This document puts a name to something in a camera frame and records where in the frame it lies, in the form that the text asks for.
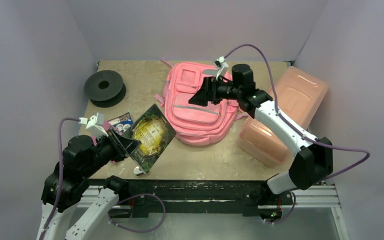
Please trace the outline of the green snack packet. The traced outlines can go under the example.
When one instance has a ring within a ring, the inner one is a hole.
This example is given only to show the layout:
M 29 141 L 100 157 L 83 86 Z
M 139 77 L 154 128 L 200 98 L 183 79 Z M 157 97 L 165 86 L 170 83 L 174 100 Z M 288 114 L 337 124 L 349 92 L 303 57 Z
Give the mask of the green snack packet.
M 149 107 L 131 126 L 129 136 L 140 141 L 130 155 L 141 174 L 147 174 L 176 136 L 157 104 Z

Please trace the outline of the pink student backpack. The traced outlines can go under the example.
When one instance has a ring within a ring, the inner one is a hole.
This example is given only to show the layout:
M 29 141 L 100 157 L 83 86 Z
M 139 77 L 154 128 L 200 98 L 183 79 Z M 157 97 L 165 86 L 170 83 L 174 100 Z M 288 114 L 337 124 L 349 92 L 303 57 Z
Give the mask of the pink student backpack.
M 206 146 L 220 142 L 234 121 L 247 117 L 235 100 L 198 106 L 189 99 L 198 92 L 204 77 L 217 72 L 214 66 L 182 61 L 171 66 L 162 94 L 155 98 L 164 108 L 164 115 L 176 131 L 176 137 L 192 146 Z

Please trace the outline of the pink marker pen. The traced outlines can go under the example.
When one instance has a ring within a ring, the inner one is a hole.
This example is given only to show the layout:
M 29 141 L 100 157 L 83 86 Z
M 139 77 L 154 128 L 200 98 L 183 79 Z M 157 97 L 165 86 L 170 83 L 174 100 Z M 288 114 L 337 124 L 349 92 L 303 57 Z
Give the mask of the pink marker pen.
M 103 128 L 104 128 L 104 130 L 106 130 L 106 131 L 108 131 L 110 128 L 112 127 L 112 125 L 109 123 L 109 122 L 107 122 L 107 121 L 104 121 L 104 124 L 103 124 Z M 97 146 L 97 137 L 96 136 L 92 136 L 91 137 L 92 138 L 92 140 L 93 140 L 93 144 L 95 145 L 95 146 Z M 113 165 L 116 163 L 116 161 L 115 160 L 111 160 L 110 161 Z

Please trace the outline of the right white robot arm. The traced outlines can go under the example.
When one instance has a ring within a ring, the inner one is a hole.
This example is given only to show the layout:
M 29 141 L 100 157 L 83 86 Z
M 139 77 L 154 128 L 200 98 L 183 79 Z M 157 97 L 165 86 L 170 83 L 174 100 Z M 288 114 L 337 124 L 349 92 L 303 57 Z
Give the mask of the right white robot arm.
M 234 65 L 231 80 L 223 76 L 204 77 L 188 102 L 206 107 L 221 100 L 236 100 L 241 110 L 268 127 L 294 157 L 289 170 L 264 181 L 260 191 L 264 202 L 272 204 L 286 191 L 306 190 L 333 172 L 332 142 L 310 134 L 282 112 L 274 98 L 256 87 L 249 65 Z

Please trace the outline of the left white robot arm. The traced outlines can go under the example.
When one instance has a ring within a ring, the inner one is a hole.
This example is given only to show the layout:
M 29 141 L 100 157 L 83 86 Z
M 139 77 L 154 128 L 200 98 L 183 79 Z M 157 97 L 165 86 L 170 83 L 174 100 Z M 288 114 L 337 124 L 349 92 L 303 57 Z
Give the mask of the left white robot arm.
M 42 219 L 39 240 L 64 239 L 71 214 L 89 187 L 89 178 L 110 161 L 120 162 L 141 144 L 113 129 L 94 142 L 88 135 L 72 137 L 60 154 L 42 191 Z

